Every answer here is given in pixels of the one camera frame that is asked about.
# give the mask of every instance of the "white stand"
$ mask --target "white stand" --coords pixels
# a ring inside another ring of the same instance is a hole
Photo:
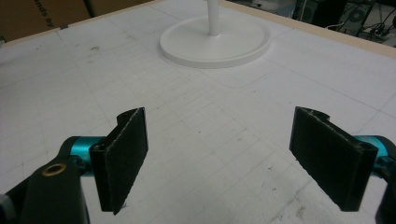
[[[219,0],[207,4],[208,17],[182,21],[163,33],[160,46],[166,58],[188,67],[224,68],[264,54],[271,37],[268,28],[235,16],[220,17]]]

